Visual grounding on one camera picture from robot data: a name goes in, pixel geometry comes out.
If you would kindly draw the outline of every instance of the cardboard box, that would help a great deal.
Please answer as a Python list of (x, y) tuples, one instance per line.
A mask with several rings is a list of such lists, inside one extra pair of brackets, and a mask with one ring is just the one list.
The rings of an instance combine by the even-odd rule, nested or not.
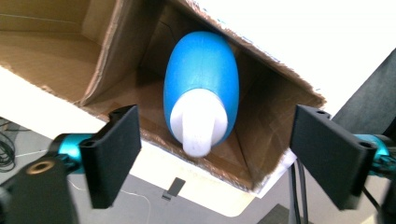
[[(117, 107), (138, 104), (145, 141), (245, 192), (260, 192), (289, 147), (295, 105), (325, 103), (309, 83), (193, 1), (1, 5), (1, 66), (102, 120)], [(240, 106), (231, 136), (207, 157), (192, 159), (166, 128), (163, 79), (176, 42), (198, 30), (221, 34), (232, 46)]]

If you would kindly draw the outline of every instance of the black clamp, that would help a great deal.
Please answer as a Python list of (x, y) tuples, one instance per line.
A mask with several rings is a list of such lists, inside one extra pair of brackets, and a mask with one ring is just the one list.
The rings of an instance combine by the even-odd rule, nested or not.
[(185, 180), (176, 177), (169, 190), (163, 192), (163, 199), (171, 201), (172, 196), (176, 197), (185, 183)]

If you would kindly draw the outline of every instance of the blue bottle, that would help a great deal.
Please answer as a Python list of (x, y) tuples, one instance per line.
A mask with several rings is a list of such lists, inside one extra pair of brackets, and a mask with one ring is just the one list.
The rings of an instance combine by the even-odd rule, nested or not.
[(163, 89), (166, 124), (192, 157), (224, 141), (235, 123), (239, 81), (233, 52), (219, 35), (185, 35), (170, 57)]

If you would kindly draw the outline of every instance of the screw hole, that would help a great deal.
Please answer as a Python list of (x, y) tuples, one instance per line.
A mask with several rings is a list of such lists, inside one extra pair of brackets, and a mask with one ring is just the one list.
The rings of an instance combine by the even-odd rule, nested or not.
[(55, 165), (55, 163), (53, 161), (41, 161), (39, 163), (35, 163), (35, 164), (31, 165), (27, 169), (26, 173), (28, 175), (38, 175), (38, 174), (48, 171), (54, 165)]

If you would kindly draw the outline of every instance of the white bottle cap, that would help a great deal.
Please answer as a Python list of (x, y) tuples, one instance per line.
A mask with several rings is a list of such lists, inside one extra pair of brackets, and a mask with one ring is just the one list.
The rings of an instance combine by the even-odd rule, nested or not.
[(177, 141), (192, 157), (203, 157), (227, 131), (227, 113), (212, 91), (194, 89), (185, 92), (172, 109), (170, 124)]

